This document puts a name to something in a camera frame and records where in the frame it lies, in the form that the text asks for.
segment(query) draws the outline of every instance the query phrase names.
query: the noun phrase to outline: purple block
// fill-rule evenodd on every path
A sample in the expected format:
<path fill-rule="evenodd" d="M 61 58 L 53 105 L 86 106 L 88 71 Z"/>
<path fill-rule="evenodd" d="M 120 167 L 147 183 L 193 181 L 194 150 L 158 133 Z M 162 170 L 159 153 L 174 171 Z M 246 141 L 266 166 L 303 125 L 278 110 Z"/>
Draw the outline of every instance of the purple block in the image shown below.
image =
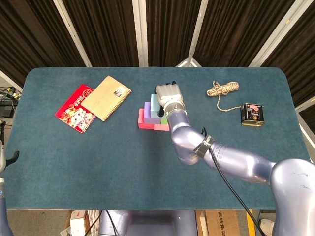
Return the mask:
<path fill-rule="evenodd" d="M 161 124 L 161 118 L 151 118 L 151 102 L 144 103 L 144 123 Z"/>

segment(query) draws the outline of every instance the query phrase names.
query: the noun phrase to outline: pink block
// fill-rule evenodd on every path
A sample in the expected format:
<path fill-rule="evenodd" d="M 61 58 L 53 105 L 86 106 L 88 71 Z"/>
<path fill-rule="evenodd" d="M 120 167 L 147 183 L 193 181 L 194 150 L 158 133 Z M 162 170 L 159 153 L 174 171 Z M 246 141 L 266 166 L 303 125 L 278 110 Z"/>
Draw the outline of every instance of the pink block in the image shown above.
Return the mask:
<path fill-rule="evenodd" d="M 151 118 L 151 102 L 144 103 L 144 122 L 146 124 L 161 124 L 161 118 Z"/>
<path fill-rule="evenodd" d="M 145 124 L 144 123 L 144 109 L 139 109 L 139 117 L 138 117 L 138 126 L 139 129 L 154 129 L 154 124 Z"/>
<path fill-rule="evenodd" d="M 154 130 L 169 131 L 169 126 L 168 124 L 155 124 Z"/>

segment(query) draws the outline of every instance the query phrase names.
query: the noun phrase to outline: tin can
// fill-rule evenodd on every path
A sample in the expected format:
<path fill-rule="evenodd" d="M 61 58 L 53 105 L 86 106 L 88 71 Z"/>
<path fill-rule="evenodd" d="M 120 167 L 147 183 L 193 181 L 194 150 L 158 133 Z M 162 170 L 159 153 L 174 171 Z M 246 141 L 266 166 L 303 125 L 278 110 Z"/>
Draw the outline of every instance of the tin can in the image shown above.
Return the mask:
<path fill-rule="evenodd" d="M 245 103 L 241 106 L 241 122 L 243 125 L 262 126 L 264 115 L 262 105 Z"/>

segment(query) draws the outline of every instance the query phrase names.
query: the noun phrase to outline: green block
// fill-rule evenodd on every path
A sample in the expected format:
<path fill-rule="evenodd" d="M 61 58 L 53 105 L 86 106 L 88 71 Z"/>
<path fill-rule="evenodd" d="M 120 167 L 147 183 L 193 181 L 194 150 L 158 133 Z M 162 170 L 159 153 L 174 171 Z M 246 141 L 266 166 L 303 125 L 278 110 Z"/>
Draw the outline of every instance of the green block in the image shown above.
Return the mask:
<path fill-rule="evenodd" d="M 168 124 L 167 119 L 165 119 L 165 118 L 161 119 L 161 124 Z"/>

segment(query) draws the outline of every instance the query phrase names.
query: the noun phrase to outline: rope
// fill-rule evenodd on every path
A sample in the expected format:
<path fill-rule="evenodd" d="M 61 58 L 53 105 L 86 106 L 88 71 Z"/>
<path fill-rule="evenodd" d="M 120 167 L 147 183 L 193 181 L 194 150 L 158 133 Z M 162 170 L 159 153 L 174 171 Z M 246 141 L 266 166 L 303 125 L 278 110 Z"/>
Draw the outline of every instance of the rope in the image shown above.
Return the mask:
<path fill-rule="evenodd" d="M 218 82 L 213 81 L 212 85 L 213 85 L 213 87 L 207 91 L 207 95 L 209 97 L 219 96 L 218 102 L 217 102 L 217 109 L 218 110 L 220 110 L 222 112 L 229 112 L 229 111 L 232 111 L 234 109 L 241 108 L 241 106 L 233 107 L 233 108 L 230 108 L 230 109 L 221 109 L 219 107 L 221 95 L 227 95 L 229 92 L 232 92 L 232 91 L 240 89 L 240 86 L 239 86 L 238 82 L 229 82 L 226 85 L 220 85 Z"/>

